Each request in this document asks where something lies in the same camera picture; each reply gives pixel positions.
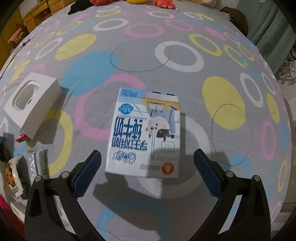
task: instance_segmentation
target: milk carton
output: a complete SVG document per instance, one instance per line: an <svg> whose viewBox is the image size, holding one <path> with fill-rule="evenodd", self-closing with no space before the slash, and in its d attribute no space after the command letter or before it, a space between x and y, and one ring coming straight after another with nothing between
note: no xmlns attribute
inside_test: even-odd
<svg viewBox="0 0 296 241"><path fill-rule="evenodd" d="M179 97L121 88L112 120L106 172L176 178L179 160Z"/></svg>

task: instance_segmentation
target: metal screw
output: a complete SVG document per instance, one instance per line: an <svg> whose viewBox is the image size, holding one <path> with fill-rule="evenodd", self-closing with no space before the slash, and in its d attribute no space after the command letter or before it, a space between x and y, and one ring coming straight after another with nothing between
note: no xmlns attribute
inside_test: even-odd
<svg viewBox="0 0 296 241"><path fill-rule="evenodd" d="M35 181L39 182L41 180L41 176L35 177Z"/></svg>
<svg viewBox="0 0 296 241"><path fill-rule="evenodd" d="M69 177L69 172L63 172L62 173L62 178L66 178Z"/></svg>
<svg viewBox="0 0 296 241"><path fill-rule="evenodd" d="M234 176L234 173L232 171L227 171L226 172L226 176L227 177L233 177Z"/></svg>
<svg viewBox="0 0 296 241"><path fill-rule="evenodd" d="M257 181L257 182L259 182L259 181L261 180L260 177L257 176L257 175L254 176L254 179L255 179L255 181Z"/></svg>

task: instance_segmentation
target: orange plush toy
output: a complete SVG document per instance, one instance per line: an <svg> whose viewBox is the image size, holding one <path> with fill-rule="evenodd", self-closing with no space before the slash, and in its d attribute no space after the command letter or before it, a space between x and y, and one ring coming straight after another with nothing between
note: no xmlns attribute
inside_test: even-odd
<svg viewBox="0 0 296 241"><path fill-rule="evenodd" d="M158 7L176 9L176 5L173 3L173 0L155 0L153 3Z"/></svg>

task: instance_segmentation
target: blue gripper pad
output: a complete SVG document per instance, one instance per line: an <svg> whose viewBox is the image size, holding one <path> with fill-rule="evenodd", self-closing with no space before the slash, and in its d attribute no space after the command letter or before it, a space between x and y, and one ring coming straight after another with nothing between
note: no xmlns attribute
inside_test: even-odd
<svg viewBox="0 0 296 241"><path fill-rule="evenodd" d="M101 153L97 150L94 150L85 162L78 163L76 167L74 167L72 170L75 175L72 182L72 196L75 199L84 196L101 163Z"/></svg>
<svg viewBox="0 0 296 241"><path fill-rule="evenodd" d="M222 180L210 164L213 161L210 161L201 149L197 149L193 155L193 162L211 195L221 199L223 197Z"/></svg>

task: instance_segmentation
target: green fabric chair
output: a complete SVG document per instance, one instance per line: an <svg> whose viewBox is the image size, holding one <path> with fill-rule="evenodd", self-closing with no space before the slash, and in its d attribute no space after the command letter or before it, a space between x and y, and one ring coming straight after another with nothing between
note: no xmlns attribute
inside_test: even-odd
<svg viewBox="0 0 296 241"><path fill-rule="evenodd" d="M288 20L272 0L239 0L237 9L247 19L247 38L276 73L296 41L296 34Z"/></svg>

